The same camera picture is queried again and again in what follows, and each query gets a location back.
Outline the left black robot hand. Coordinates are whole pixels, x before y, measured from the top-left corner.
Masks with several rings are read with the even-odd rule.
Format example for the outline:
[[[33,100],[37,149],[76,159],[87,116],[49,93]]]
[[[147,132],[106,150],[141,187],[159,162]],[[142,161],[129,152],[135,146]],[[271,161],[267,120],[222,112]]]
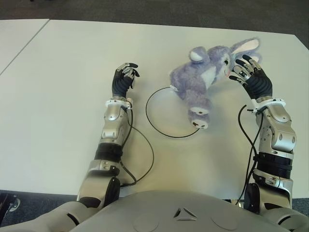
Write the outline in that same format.
[[[124,63],[120,65],[114,73],[112,81],[112,96],[126,98],[126,93],[129,88],[133,88],[133,83],[136,77],[139,77],[137,72],[138,65],[135,63]]]

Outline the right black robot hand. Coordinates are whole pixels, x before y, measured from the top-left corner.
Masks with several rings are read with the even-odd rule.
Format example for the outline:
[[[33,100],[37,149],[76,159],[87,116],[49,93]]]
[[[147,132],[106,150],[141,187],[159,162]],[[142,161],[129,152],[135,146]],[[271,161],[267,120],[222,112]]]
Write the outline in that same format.
[[[240,83],[251,99],[272,97],[272,82],[260,64],[248,55],[243,55],[242,59],[245,61],[235,60],[236,65],[232,69],[229,79]]]

